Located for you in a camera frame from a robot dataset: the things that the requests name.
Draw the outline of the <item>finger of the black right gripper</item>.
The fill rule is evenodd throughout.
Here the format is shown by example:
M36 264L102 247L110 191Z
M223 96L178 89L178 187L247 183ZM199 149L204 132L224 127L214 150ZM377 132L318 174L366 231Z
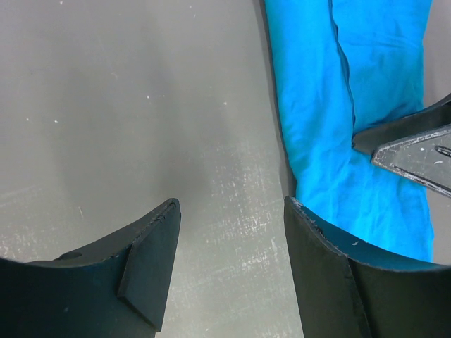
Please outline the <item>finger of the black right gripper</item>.
M383 144L371 163L450 197L450 126Z
M383 144L449 124L450 94L421 111L356 133L352 138L352 147L364 154L372 154Z

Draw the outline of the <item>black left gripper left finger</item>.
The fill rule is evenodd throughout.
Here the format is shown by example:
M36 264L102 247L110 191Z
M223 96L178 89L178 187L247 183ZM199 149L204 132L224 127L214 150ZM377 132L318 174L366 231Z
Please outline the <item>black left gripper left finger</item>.
M52 261L1 260L2 337L154 337L181 224L170 198Z

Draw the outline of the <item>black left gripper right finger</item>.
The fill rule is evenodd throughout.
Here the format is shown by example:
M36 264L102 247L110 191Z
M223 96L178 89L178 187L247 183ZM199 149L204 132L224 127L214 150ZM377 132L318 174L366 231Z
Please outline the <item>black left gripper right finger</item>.
M450 267L374 246L284 200L305 337L449 337Z

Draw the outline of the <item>blue t shirt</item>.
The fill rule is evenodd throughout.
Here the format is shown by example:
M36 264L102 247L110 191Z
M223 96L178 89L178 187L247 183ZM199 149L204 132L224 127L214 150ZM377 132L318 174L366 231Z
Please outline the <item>blue t shirt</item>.
M267 1L296 197L332 225L430 261L426 190L372 165L353 136L419 111L430 1Z

